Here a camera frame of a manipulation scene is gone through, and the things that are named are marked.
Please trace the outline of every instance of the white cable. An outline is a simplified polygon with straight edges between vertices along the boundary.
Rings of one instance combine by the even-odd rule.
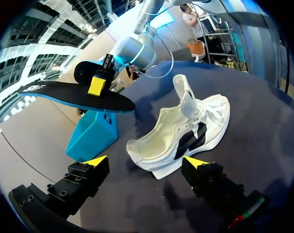
[[[147,13],[147,12],[145,12],[145,11],[142,11],[142,9],[141,9],[141,11],[142,11],[143,13],[147,14],[147,15],[150,15],[150,16],[159,16],[160,14],[162,14],[162,13],[164,13],[165,11],[171,9],[172,7],[173,7],[172,5],[171,5],[170,7],[168,7],[168,8],[165,7],[165,10],[164,10],[164,11],[162,11],[161,13],[156,13],[156,14],[150,14],[150,13]]]

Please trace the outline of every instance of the shoelace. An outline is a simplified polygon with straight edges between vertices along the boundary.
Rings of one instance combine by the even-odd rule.
[[[196,117],[197,120],[192,123],[192,131],[194,133],[194,136],[198,139],[198,135],[197,135],[197,131],[199,129],[198,124],[199,122],[206,123],[206,119],[208,116],[211,119],[213,119],[216,124],[221,126],[224,116],[220,113],[222,113],[222,111],[224,110],[225,105],[223,103],[217,104],[217,105],[213,105],[212,103],[208,104],[208,103],[202,102],[201,100],[196,100],[196,102],[200,110],[200,113]]]

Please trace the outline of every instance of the shoe tongue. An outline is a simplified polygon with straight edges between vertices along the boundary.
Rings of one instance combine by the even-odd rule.
[[[173,84],[180,98],[180,111],[188,119],[195,118],[200,110],[197,107],[195,96],[185,75],[176,75]]]

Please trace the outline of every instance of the white shirt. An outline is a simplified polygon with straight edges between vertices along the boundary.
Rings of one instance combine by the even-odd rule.
[[[182,14],[182,19],[186,23],[189,23],[194,17],[195,16],[192,13],[191,14],[186,14],[186,13]],[[199,19],[197,18],[196,19],[196,24],[191,27],[192,31],[194,32],[194,34],[196,36],[196,38],[204,36],[204,33],[208,34],[208,30],[207,30],[206,26],[204,25],[204,23],[202,23],[202,26],[203,26],[204,31],[202,30]]]

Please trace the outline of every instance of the black stripe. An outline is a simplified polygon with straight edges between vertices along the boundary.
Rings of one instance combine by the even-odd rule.
[[[177,153],[174,158],[179,159],[181,156],[183,156],[187,149],[194,150],[195,148],[198,148],[205,143],[205,133],[207,131],[206,124],[200,122],[199,123],[199,129],[197,131],[198,139],[194,136],[193,131],[190,131],[182,136],[182,138],[179,140]]]

